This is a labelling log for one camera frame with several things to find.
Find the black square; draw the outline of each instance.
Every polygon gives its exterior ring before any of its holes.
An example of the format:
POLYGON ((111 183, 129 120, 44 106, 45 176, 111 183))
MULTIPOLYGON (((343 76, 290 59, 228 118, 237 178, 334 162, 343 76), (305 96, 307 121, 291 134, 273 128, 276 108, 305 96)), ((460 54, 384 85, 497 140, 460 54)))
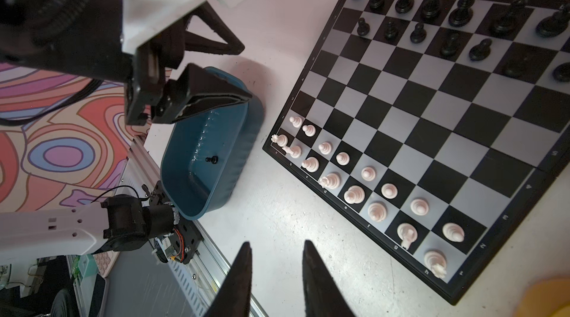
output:
POLYGON ((291 105, 291 110, 301 116, 307 116, 314 102, 315 98, 311 97, 305 92, 299 91, 299 93, 297 93, 295 101, 293 102, 293 105, 291 105))
POLYGON ((394 3, 394 0, 384 0, 384 4, 381 7, 379 7, 378 9, 373 9, 370 7, 370 0, 368 0, 368 4, 366 5, 366 8, 364 8, 364 11, 375 14, 386 15, 386 13, 388 13, 388 11, 390 10, 390 7, 392 6, 392 3, 394 3))
POLYGON ((384 71, 408 79, 421 58, 420 53, 397 47, 384 66, 384 71))
POLYGON ((315 157, 317 159, 317 161, 319 162, 319 168, 315 172, 309 172, 304 167, 301 167, 301 170, 305 171, 305 173, 308 174, 310 177, 318 180, 321 177, 321 175, 323 174, 325 167, 327 167, 328 161, 327 161, 327 159, 322 157, 321 154, 317 153, 313 149, 311 149, 311 151, 309 151, 309 155, 307 155, 307 159, 309 157, 315 157))
POLYGON ((497 3, 493 4, 489 9, 489 11, 487 12, 487 14, 485 15, 485 18, 483 18, 481 24, 479 24, 479 28, 477 28, 475 32, 477 34, 482 34, 485 36, 494 36, 500 39, 514 40, 517 37, 517 34, 519 33, 520 29, 523 28, 524 23, 528 20, 528 17, 531 16, 533 8, 525 7, 519 14, 517 14, 517 26, 509 34, 505 36, 497 36, 496 34, 491 34, 491 32, 489 31, 491 24, 496 19, 500 18, 504 14, 504 12, 507 11, 508 8, 509 6, 506 4, 497 4, 497 3))
POLYGON ((380 25, 380 28, 376 32, 376 35, 374 35, 374 40, 389 43, 390 45, 396 45, 402 38, 403 32, 406 31, 406 28, 409 24, 410 22, 408 20, 385 17, 380 25), (388 27, 388 23, 390 21, 394 22, 395 27, 398 29, 398 35, 392 40, 386 40, 384 37, 384 32, 386 31, 386 28, 388 27))
POLYGON ((323 87, 321 88, 319 94, 317 95, 318 100, 322 100, 324 103, 331 107, 336 106, 336 102, 340 98, 346 86, 334 79, 327 78, 324 81, 323 87))
POLYGON ((311 68, 311 71, 318 73, 321 76, 328 77, 328 74, 331 73, 332 66, 335 65, 337 58, 337 55, 321 50, 319 56, 317 56, 317 60, 315 60, 315 63, 311 68))
POLYGON ((364 153, 388 167, 401 147, 401 142, 377 131, 364 153))
POLYGON ((554 56, 556 56, 556 53, 557 51, 554 50, 513 42, 493 72, 506 76, 504 69, 509 61, 522 62, 524 57, 529 56, 523 74, 516 79, 528 83, 536 83, 554 56))
POLYGON ((362 156, 362 153, 360 151, 358 151, 357 149, 353 148, 352 146, 348 145, 345 142, 340 142, 335 150, 334 155, 332 155, 331 157, 331 162, 350 175, 350 173, 356 166, 356 163, 358 163, 358 160, 360 160, 360 156, 362 156), (336 156, 341 152, 347 153, 348 156, 350 157, 350 161, 346 165, 341 165, 338 163, 338 161, 336 161, 336 156))
POLYGON ((406 145, 435 157, 451 133, 446 128, 420 118, 406 139, 406 145))
POLYGON ((406 213, 399 211, 398 214, 395 215, 392 223, 390 223, 390 225, 386 229, 386 235, 392 238, 392 240, 394 242, 397 242, 399 245, 401 244, 402 239, 398 236, 398 226, 402 223, 411 224, 418 231, 417 240, 412 244, 410 244, 410 249, 408 249, 410 254, 413 254, 416 252, 416 249, 418 249, 419 245, 424 241, 425 237, 427 237, 429 229, 419 224, 417 221, 415 221, 406 213))
POLYGON ((369 189, 368 187, 366 187, 365 185, 362 185, 360 182, 358 182, 355 178, 353 178, 352 176, 348 176, 348 178, 346 179, 346 183, 344 184, 343 188, 340 190, 340 192, 338 193, 338 198, 341 199, 344 204, 346 204, 347 206, 352 207, 352 209, 354 209, 355 211, 360 213, 360 210, 362 209, 362 207, 366 204, 366 201, 368 200, 368 197, 370 197, 370 195, 372 194, 372 190, 369 189), (355 203, 355 204, 350 204, 348 202, 346 202, 344 200, 344 193, 346 191, 348 191, 348 189, 351 186, 358 186, 360 188, 362 188, 364 190, 364 200, 360 203, 355 203))
MULTIPOLYGON (((291 134, 289 134, 287 131, 283 130, 283 128, 279 128, 279 130, 277 130, 277 135, 285 135, 287 136, 287 146, 290 146, 291 143, 293 142, 293 139, 295 139, 294 136, 292 136, 291 134)), ((271 147, 277 151, 279 151, 280 153, 282 153, 283 155, 286 155, 287 153, 285 152, 285 150, 283 150, 283 148, 281 148, 279 145, 277 145, 276 142, 272 142, 271 143, 271 147)))
POLYGON ((342 113, 338 109, 334 108, 329 115, 327 122, 324 124, 323 129, 331 133, 332 135, 342 139, 348 127, 351 126, 352 117, 342 113))
POLYGON ((466 180, 465 175, 433 160, 418 186, 434 194, 445 203, 451 203, 466 180))
POLYGON ((303 121, 303 125, 304 126, 314 126, 316 133, 313 136, 307 136, 305 134, 305 132, 302 129, 299 129, 299 131, 297 132, 296 138, 299 139, 303 144, 307 145, 308 147, 312 147, 313 144, 315 143, 315 141, 317 140, 317 137, 320 134, 320 131, 322 130, 319 126, 317 126, 315 123, 313 123, 312 121, 309 121, 308 119, 305 119, 303 121))
POLYGON ((382 71, 368 67, 365 64, 358 64, 347 86, 364 94, 368 94, 381 72, 382 71))
POLYGON ((398 189, 398 194, 393 199, 388 199, 391 204, 398 208, 402 207, 403 203, 406 201, 406 199, 408 199, 408 196, 413 191, 414 187, 416 187, 416 185, 414 185, 411 181, 408 181, 406 178, 403 178, 390 169, 384 173, 384 176, 382 176, 380 182, 374 189, 374 192, 383 197, 382 186, 385 184, 393 184, 398 189))
POLYGON ((536 85, 514 116, 560 133, 570 120, 570 95, 536 85))
POLYGON ((568 37, 568 40, 566 40, 566 43, 562 46, 562 51, 570 53, 570 37, 568 37))
POLYGON ((394 107, 415 116, 421 116, 436 92, 425 85, 407 81, 398 98, 395 99, 394 107))
POLYGON ((509 119, 508 115, 472 103, 453 131, 490 147, 509 119))
POLYGON ((431 25, 441 25, 443 24, 444 21, 446 21, 447 18, 447 14, 449 13, 449 10, 453 7, 453 5, 455 4, 455 0, 441 0, 441 13, 432 20, 424 20, 422 19, 422 7, 418 8, 418 11, 416 12, 416 14, 414 15, 414 18, 412 19, 413 21, 422 21, 426 24, 431 24, 431 25))
POLYGON ((338 19, 335 22, 335 25, 332 27, 335 30, 344 31, 345 33, 352 33, 358 19, 362 17, 362 12, 360 10, 349 9, 344 7, 340 14, 338 15, 338 19))
POLYGON ((511 197, 531 169, 529 164, 490 149, 471 174, 471 178, 511 197))
POLYGON ((462 64, 454 64, 439 90, 452 96, 473 101, 481 87, 491 75, 487 71, 474 69, 462 64))
POLYGON ((351 34, 348 37, 348 40, 346 40, 343 50, 340 51, 340 55, 353 61, 360 62, 371 42, 372 40, 370 39, 351 34))
POLYGON ((473 245, 479 240, 481 235, 487 229, 484 225, 475 221, 467 214, 449 206, 439 218, 436 225, 431 229, 432 232, 442 237, 446 242, 459 249, 461 252, 467 254, 473 245), (455 223, 463 228, 465 232, 465 239, 462 242, 452 242, 444 235, 444 225, 447 223, 455 223))
POLYGON ((471 38, 471 36, 472 36, 471 33, 466 33, 465 31, 459 31, 459 30, 456 30, 454 28, 439 28, 439 30, 437 30, 437 33, 434 36, 433 40, 431 40, 431 43, 427 47, 427 50, 425 53, 428 55, 443 58, 443 59, 446 59, 449 61, 456 61, 460 57, 461 51, 463 51, 463 49, 465 48, 465 46, 469 42, 469 39, 471 38), (439 52, 439 50, 441 50, 441 47, 447 41, 447 37, 453 33, 457 33, 459 35, 459 38, 457 39, 457 43, 459 45, 459 48, 457 49, 457 52, 455 53, 455 55, 443 56, 441 54, 441 52, 439 52))
POLYGON ((378 129, 390 110, 391 105, 372 96, 367 96, 360 107, 356 119, 378 129))

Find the white table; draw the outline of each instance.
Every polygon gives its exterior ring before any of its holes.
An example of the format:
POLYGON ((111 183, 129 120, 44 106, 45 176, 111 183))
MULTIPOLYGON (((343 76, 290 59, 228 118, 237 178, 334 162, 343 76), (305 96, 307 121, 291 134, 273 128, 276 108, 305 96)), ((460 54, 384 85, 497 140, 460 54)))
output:
MULTIPOLYGON (((230 261, 244 241, 251 242, 253 294, 270 316, 304 315, 301 257, 306 239, 314 242, 357 316, 512 314, 528 286, 570 273, 570 168, 459 304, 450 306, 262 151, 336 1, 246 0, 235 9, 210 1, 246 50, 240 56, 186 53, 185 60, 242 79, 260 97, 266 114, 229 202, 200 223, 230 261)), ((145 146, 158 164, 171 130, 168 125, 151 127, 145 146)))

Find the black chessboard frame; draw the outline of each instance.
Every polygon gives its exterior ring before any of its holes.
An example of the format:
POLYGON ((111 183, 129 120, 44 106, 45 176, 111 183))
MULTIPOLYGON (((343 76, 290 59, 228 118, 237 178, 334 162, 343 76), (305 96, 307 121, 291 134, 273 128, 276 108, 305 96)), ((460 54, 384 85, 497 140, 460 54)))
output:
MULTIPOLYGON (((510 3, 512 0, 489 1, 510 3)), ((528 6, 558 9, 562 3, 569 1, 570 0, 528 0, 528 6)), ((510 203, 503 211, 501 215, 502 219, 497 219, 497 221, 489 227, 486 234, 476 243, 476 246, 469 253, 463 265, 458 269, 459 273, 456 273, 449 283, 445 283, 441 279, 435 278, 423 264, 420 264, 410 254, 400 254, 402 249, 399 249, 399 244, 395 244, 393 240, 382 233, 374 234, 374 232, 368 230, 367 226, 370 227, 370 225, 366 220, 364 220, 355 211, 347 209, 348 205, 344 201, 338 199, 330 192, 327 192, 326 189, 323 189, 318 185, 315 179, 308 175, 306 171, 292 165, 285 157, 284 153, 278 151, 274 147, 275 145, 272 145, 273 143, 270 140, 271 134, 275 134, 279 131, 281 122, 288 119, 286 118, 286 115, 295 100, 296 94, 303 85, 303 79, 306 78, 313 63, 315 62, 315 59, 325 42, 326 36, 333 28, 336 17, 340 14, 341 9, 343 8, 344 2, 345 0, 338 0, 323 32, 319 36, 319 40, 312 50, 307 63, 292 89, 275 125, 273 126, 271 133, 269 133, 267 140, 263 145, 263 150, 313 190, 313 192, 324 199, 324 201, 331 207, 345 216, 345 218, 354 226, 358 227, 372 241, 380 245, 382 249, 386 250, 398 262, 403 264, 441 297, 450 304, 456 305, 463 294, 475 282, 475 279, 491 261, 493 256, 495 256, 509 236, 515 231, 521 221, 523 221, 524 217, 530 212, 548 187, 554 182, 555 178, 557 178, 560 172, 570 162, 570 127, 561 134, 556 144, 552 147, 552 155, 547 156, 540 163, 537 169, 531 171, 531 174, 521 186, 522 188, 518 190, 517 194, 511 199, 510 203)))

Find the blue container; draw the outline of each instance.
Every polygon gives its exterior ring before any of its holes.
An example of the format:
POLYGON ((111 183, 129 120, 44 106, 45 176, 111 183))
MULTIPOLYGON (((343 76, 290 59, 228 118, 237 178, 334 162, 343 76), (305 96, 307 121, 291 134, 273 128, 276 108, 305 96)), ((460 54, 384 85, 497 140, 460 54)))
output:
MULTIPOLYGON (((206 71, 247 91, 242 81, 213 67, 206 71)), ((245 104, 214 109, 175 124, 162 158, 164 191, 180 214, 196 220, 230 198, 263 122, 255 95, 245 104), (218 163, 207 162, 216 155, 218 163)))

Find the white chess piece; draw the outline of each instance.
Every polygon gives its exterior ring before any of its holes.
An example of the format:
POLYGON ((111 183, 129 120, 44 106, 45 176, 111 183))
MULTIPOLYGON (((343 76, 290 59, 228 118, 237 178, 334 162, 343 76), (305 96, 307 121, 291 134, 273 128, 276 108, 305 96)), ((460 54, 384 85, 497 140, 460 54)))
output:
POLYGON ((335 189, 340 186, 340 177, 337 173, 331 172, 330 174, 319 178, 318 183, 323 188, 335 189))
POLYGON ((316 157, 309 157, 301 162, 301 167, 304 167, 309 172, 315 172, 319 169, 319 161, 316 157))
POLYGON ((463 228, 455 223, 446 223, 442 228, 444 236, 452 242, 462 242, 465 239, 463 228))
POLYGON ((350 186, 344 193, 344 200, 350 204, 360 203, 364 200, 364 190, 360 186, 350 186))
POLYGON ((376 170, 374 170, 374 167, 370 166, 365 167, 362 169, 360 174, 362 175, 362 178, 365 179, 366 181, 372 181, 376 178, 376 170))
POLYGON ((332 151, 332 144, 330 142, 319 144, 319 150, 323 155, 328 155, 332 151))
POLYGON ((447 261, 445 256, 435 250, 430 250, 424 255, 424 264, 433 272, 436 278, 443 279, 447 275, 447 261))
POLYGON ((380 189, 382 196, 387 199, 394 199, 398 195, 398 189, 393 184, 384 184, 380 189))
POLYGON ((272 135, 271 141, 277 143, 277 145, 279 145, 280 147, 284 147, 285 145, 287 145, 287 142, 288 142, 287 136, 285 136, 284 134, 272 135))
POLYGON ((338 162, 339 165, 345 166, 349 161, 351 161, 351 157, 345 152, 339 152, 336 156, 336 162, 338 162))
POLYGON ((408 250, 410 245, 418 239, 418 231, 410 223, 402 223, 397 229, 398 236, 402 239, 402 248, 408 250))
POLYGON ((303 124, 303 119, 300 116, 290 116, 289 121, 295 128, 299 128, 303 124))
POLYGON ((317 129, 315 129, 315 127, 312 125, 303 126, 303 131, 307 136, 313 136, 315 133, 317 133, 317 129))
POLYGON ((368 206, 368 215, 374 222, 381 222, 386 219, 388 211, 386 210, 386 207, 380 202, 374 202, 368 206))
POLYGON ((301 156, 301 148, 298 145, 293 145, 292 147, 284 146, 283 150, 288 153, 292 158, 297 159, 301 156))
POLYGON ((424 199, 414 199, 410 204, 410 208, 417 215, 426 215, 429 212, 429 204, 424 199))

